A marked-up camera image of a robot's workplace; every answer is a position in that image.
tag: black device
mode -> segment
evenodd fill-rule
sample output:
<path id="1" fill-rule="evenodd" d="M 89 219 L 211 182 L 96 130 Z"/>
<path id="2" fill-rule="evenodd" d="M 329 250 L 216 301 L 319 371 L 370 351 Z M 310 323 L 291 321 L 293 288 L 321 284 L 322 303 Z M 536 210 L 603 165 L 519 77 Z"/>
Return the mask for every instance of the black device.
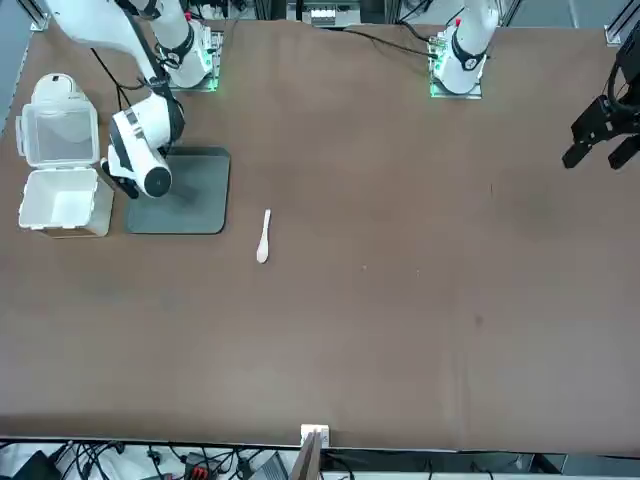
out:
<path id="1" fill-rule="evenodd" d="M 60 480 L 61 477 L 62 474 L 56 468 L 55 462 L 41 450 L 31 455 L 31 458 L 13 476 L 16 480 Z"/>
<path id="2" fill-rule="evenodd" d="M 615 83 L 622 72 L 627 92 L 616 98 Z M 620 47 L 609 73 L 606 95 L 598 96 L 571 125 L 573 145 L 562 157 L 574 168 L 599 142 L 629 135 L 610 155 L 609 165 L 618 170 L 640 151 L 640 21 Z"/>

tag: floor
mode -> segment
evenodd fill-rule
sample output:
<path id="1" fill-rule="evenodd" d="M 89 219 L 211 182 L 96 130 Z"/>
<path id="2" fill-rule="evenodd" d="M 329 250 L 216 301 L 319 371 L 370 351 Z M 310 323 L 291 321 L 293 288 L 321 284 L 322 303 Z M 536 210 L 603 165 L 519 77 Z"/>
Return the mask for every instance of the floor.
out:
<path id="1" fill-rule="evenodd" d="M 0 69 L 0 135 L 4 132 L 9 107 L 22 69 L 29 39 L 31 19 L 16 0 L 0 0 L 0 45 L 3 68 Z"/>
<path id="2" fill-rule="evenodd" d="M 68 448 L 59 457 L 57 468 L 65 472 L 65 480 L 80 480 L 77 473 L 77 465 L 74 459 L 78 452 L 85 448 L 76 443 L 73 446 L 64 447 L 61 443 L 17 443 L 0 448 L 0 479 L 13 476 L 22 465 L 37 450 L 51 455 L 59 447 Z M 180 478 L 184 473 L 181 464 L 182 455 L 189 452 L 200 454 L 202 449 L 198 446 L 183 446 L 174 448 L 173 452 L 166 446 L 154 445 L 127 445 L 123 452 L 117 453 L 114 449 L 105 448 L 100 453 L 101 467 L 106 475 L 103 477 L 97 468 L 93 468 L 90 478 L 87 480 L 117 480 L 126 479 L 151 479 L 158 478 L 156 469 L 148 456 L 149 448 L 157 454 L 159 459 L 158 469 L 164 474 L 173 474 L 173 478 Z M 219 480 L 241 480 L 238 471 L 238 458 L 250 459 L 251 469 L 256 471 L 264 462 L 274 454 L 274 450 L 259 451 L 255 448 L 243 449 L 235 456 L 230 455 L 229 449 L 207 448 L 207 456 L 223 461 Z M 280 450 L 279 455 L 283 467 L 290 473 L 296 461 L 298 452 L 295 450 Z M 540 476 L 543 472 L 531 467 L 531 454 L 515 453 L 445 453 L 445 452 L 400 452 L 400 451 L 365 451 L 344 450 L 333 451 L 324 456 L 322 462 L 324 480 L 344 480 L 348 478 L 345 467 L 354 472 L 358 480 L 545 480 L 548 474 Z M 632 459 L 615 459 L 607 457 L 580 456 L 580 455 L 547 455 L 562 475 L 573 477 L 572 480 L 587 480 L 589 478 L 613 477 L 640 478 L 640 461 Z M 87 458 L 79 458 L 84 465 Z M 429 469 L 433 469 L 433 478 L 429 475 Z M 278 480 L 280 476 L 270 476 L 271 480 Z"/>

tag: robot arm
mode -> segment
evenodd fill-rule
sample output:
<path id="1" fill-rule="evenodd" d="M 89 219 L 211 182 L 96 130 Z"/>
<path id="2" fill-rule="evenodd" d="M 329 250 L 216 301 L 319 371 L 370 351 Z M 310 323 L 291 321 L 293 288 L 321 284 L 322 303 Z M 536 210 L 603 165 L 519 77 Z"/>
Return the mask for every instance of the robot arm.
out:
<path id="1" fill-rule="evenodd" d="M 470 92 L 480 80 L 487 47 L 498 27 L 497 0 L 465 0 L 459 22 L 444 32 L 447 50 L 436 78 L 451 93 Z"/>
<path id="2" fill-rule="evenodd" d="M 113 115 L 109 125 L 111 142 L 101 166 L 131 198 L 137 198 L 139 191 L 152 197 L 164 195 L 171 186 L 171 172 L 159 149 L 176 141 L 184 129 L 182 107 L 169 89 L 167 71 L 178 85 L 193 85 L 208 73 L 204 67 L 197 68 L 204 44 L 196 40 L 196 29 L 187 23 L 179 0 L 135 0 L 135 5 L 128 0 L 118 0 L 118 4 L 111 0 L 45 1 L 72 40 L 119 50 L 136 60 L 152 93 Z M 131 15 L 125 12 L 134 7 L 152 19 L 161 52 L 173 60 L 165 62 L 167 71 L 156 60 Z"/>
<path id="3" fill-rule="evenodd" d="M 598 96 L 571 125 L 573 145 L 562 157 L 566 168 L 574 168 L 594 145 L 619 135 L 630 135 L 610 155 L 609 165 L 618 170 L 640 150 L 640 22 L 616 54 L 607 80 L 606 95 Z M 615 83 L 622 71 L 629 85 L 616 98 Z"/>

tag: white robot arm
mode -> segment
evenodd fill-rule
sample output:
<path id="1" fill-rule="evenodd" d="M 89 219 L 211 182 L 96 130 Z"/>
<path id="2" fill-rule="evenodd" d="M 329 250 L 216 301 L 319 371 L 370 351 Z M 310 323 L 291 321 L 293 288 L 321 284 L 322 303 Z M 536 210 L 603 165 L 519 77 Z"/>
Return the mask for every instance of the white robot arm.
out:
<path id="1" fill-rule="evenodd" d="M 452 93 L 470 92 L 482 77 L 487 47 L 500 21 L 496 1 L 465 0 L 459 25 L 444 32 L 447 50 L 435 76 Z"/>
<path id="2" fill-rule="evenodd" d="M 203 34 L 188 23 L 179 0 L 45 0 L 60 28 L 74 41 L 128 53 L 136 60 L 151 95 L 113 115 L 110 145 L 101 166 L 131 198 L 139 191 L 160 197 L 169 191 L 171 172 L 161 150 L 184 129 L 181 105 L 169 89 L 169 77 L 193 86 L 205 68 Z M 159 41 L 163 69 L 130 13 L 151 19 Z"/>

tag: metal frame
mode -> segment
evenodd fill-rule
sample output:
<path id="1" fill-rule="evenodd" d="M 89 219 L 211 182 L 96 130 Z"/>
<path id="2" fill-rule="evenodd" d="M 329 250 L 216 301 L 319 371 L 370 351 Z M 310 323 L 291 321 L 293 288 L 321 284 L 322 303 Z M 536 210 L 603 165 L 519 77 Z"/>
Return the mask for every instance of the metal frame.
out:
<path id="1" fill-rule="evenodd" d="M 520 8 L 521 5 L 522 5 L 522 0 L 513 0 L 513 2 L 511 2 L 511 6 L 509 7 L 509 10 L 507 10 L 507 13 L 505 13 L 504 16 L 502 17 L 501 25 L 503 27 L 508 27 L 509 25 L 511 25 L 511 22 L 513 21 L 513 17 L 515 17 L 516 13 L 518 13 L 518 9 Z"/>
<path id="2" fill-rule="evenodd" d="M 51 15 L 38 5 L 37 0 L 18 0 L 18 4 L 33 21 L 31 23 L 32 32 L 43 32 L 49 27 Z"/>
<path id="3" fill-rule="evenodd" d="M 605 25 L 604 34 L 607 44 L 610 46 L 622 45 L 638 19 L 640 19 L 640 0 L 629 0 L 613 17 L 611 23 Z"/>
<path id="4" fill-rule="evenodd" d="M 289 480 L 318 480 L 322 434 L 317 430 L 304 439 Z"/>

